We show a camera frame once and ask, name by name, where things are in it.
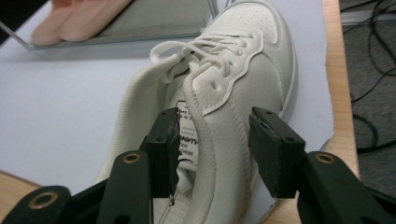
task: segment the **pink object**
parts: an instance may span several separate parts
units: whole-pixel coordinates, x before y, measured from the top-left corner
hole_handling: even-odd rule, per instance
[[[48,17],[35,28],[32,41],[37,45],[53,45],[62,41],[60,30],[63,23],[84,0],[52,0]]]
[[[85,0],[66,20],[60,36],[84,41],[102,31],[132,0]]]

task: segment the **black object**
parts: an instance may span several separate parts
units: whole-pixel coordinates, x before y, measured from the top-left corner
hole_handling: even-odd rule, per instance
[[[250,150],[271,195],[294,198],[303,223],[390,223],[389,215],[344,162],[304,152],[304,140],[271,111],[253,108]]]
[[[109,179],[73,197],[61,186],[37,189],[3,223],[152,223],[152,198],[175,194],[179,119],[177,108],[163,111],[139,150],[114,160]]]

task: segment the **shoelace bow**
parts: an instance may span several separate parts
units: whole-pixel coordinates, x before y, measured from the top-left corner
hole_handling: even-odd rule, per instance
[[[217,63],[220,68],[220,73],[224,77],[227,77],[230,72],[230,65],[233,65],[233,62],[227,61],[225,58],[221,57],[220,53],[227,49],[233,54],[241,56],[242,49],[247,47],[247,42],[243,37],[253,38],[252,34],[249,32],[239,31],[234,32],[232,35],[215,33],[203,34],[189,43],[166,41],[151,50],[150,59],[152,62],[157,63],[161,60],[161,55],[169,49],[182,47],[184,48],[183,50],[187,49],[190,52],[194,52],[195,54],[202,56],[202,60],[199,62],[199,65],[208,62]]]

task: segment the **table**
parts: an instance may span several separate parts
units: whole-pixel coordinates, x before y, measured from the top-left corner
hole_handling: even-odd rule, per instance
[[[328,41],[327,76],[334,115],[334,136],[326,151],[340,157],[354,174],[359,175],[338,1],[323,0],[323,12]],[[36,184],[3,172],[0,172],[0,183],[0,220],[3,220],[20,198],[39,188]],[[284,200],[263,223],[298,223],[295,204],[296,200]]]

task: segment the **white sneaker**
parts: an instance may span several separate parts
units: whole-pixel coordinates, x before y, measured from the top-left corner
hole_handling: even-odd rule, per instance
[[[159,59],[174,47],[183,49]],[[179,165],[176,204],[154,200],[155,223],[245,221],[258,178],[248,150],[251,107],[287,119],[296,96],[287,25],[266,1],[236,2],[194,41],[162,43],[151,60],[154,65],[134,77],[123,98],[99,178],[108,177],[117,155],[139,148],[162,110],[178,106],[180,158],[191,162]]]

